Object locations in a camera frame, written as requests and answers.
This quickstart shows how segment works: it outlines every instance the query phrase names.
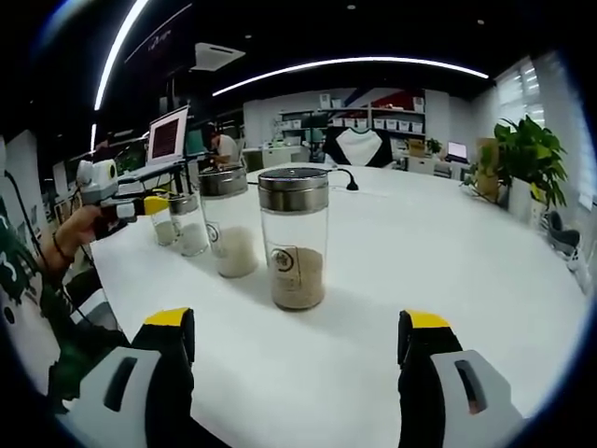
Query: chair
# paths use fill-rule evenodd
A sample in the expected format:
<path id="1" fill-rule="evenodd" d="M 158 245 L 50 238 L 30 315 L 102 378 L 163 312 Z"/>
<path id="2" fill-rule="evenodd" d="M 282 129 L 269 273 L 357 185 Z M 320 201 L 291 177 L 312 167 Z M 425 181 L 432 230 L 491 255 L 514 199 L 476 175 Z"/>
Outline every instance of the chair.
<path id="1" fill-rule="evenodd" d="M 388 133 L 328 128 L 323 151 L 326 162 L 384 168 L 394 161 Z"/>

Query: glass jar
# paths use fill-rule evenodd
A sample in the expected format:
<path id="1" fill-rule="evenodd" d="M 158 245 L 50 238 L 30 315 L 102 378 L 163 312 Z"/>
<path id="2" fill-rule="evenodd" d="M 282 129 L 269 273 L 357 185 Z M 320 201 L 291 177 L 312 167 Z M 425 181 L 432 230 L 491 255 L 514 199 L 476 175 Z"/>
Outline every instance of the glass jar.
<path id="1" fill-rule="evenodd" d="M 178 248 L 185 257 L 194 257 L 207 248 L 207 236 L 203 214 L 196 193 L 179 194 L 170 200 L 170 211 L 176 233 Z"/>
<path id="2" fill-rule="evenodd" d="M 199 176 L 201 203 L 217 271 L 227 278 L 244 277 L 257 267 L 255 235 L 244 225 L 248 201 L 246 171 L 242 166 L 214 170 Z"/>
<path id="3" fill-rule="evenodd" d="M 275 169 L 258 184 L 273 301 L 282 309 L 313 308 L 326 295 L 327 170 Z"/>
<path id="4" fill-rule="evenodd" d="M 156 232 L 159 245 L 171 245 L 176 241 L 176 229 L 172 222 L 168 198 L 149 196 L 144 199 L 146 215 L 151 217 L 153 229 Z"/>

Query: white table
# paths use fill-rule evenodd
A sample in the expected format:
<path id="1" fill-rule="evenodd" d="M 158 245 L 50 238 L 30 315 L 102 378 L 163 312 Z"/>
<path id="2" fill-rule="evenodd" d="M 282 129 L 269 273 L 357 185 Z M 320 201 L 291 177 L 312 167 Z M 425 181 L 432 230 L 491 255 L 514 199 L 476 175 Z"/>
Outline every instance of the white table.
<path id="1" fill-rule="evenodd" d="M 573 356 L 589 304 L 544 241 L 458 182 L 351 168 L 330 175 L 327 294 L 311 311 L 270 299 L 256 187 L 237 213 L 261 265 L 226 280 L 209 253 L 184 259 L 154 242 L 147 218 L 92 247 L 117 319 L 133 337 L 162 309 L 196 316 L 192 415 L 251 448 L 390 448 L 398 444 L 398 313 L 451 322 L 534 414 Z"/>

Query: human hand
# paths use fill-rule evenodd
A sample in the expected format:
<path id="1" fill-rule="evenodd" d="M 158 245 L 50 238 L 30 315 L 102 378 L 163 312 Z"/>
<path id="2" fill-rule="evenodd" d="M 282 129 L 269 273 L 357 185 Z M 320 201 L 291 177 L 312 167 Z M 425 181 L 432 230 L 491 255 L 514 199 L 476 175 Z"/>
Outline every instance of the human hand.
<path id="1" fill-rule="evenodd" d="M 93 221 L 102 215 L 102 209 L 95 205 L 85 205 L 74 212 L 56 231 L 56 242 L 62 252 L 73 257 L 82 246 L 95 238 Z"/>

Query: ceiling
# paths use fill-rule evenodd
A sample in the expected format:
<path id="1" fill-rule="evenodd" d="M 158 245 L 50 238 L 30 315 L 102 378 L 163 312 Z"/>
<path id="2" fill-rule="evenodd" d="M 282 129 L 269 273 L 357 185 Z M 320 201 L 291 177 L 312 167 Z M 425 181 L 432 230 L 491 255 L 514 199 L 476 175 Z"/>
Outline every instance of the ceiling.
<path id="1" fill-rule="evenodd" d="M 18 26 L 2 31 L 2 55 L 10 69 L 3 82 L 0 132 L 10 137 L 24 127 L 34 129 L 42 157 L 48 160 L 88 150 L 93 122 L 99 123 L 100 133 L 146 126 L 158 114 L 158 98 L 166 92 L 168 78 L 174 79 L 177 95 L 192 97 L 206 113 L 238 107 L 250 99 L 332 87 L 427 88 L 472 99 L 492 82 L 403 63 L 328 66 L 264 79 L 216 98 L 211 93 L 287 66 L 352 56 L 453 63 L 491 79 L 551 44 L 533 32 L 539 20 L 536 9 L 514 0 L 503 0 L 499 7 L 463 0 L 432 7 L 379 0 L 304 0 L 274 6 L 262 0 L 242 6 L 229 0 L 150 0 L 127 36 L 103 108 L 95 113 L 107 53 L 134 2 L 76 2 L 81 5 L 78 13 L 51 41 L 40 41 L 39 36 L 61 3 L 56 0 L 21 0 L 14 21 Z M 189 3 L 192 7 L 173 21 L 172 41 L 159 57 L 148 58 L 139 51 L 125 63 L 154 30 Z M 514 42 L 518 35 L 525 38 Z M 246 55 L 215 73 L 189 72 L 197 42 L 239 49 Z"/>

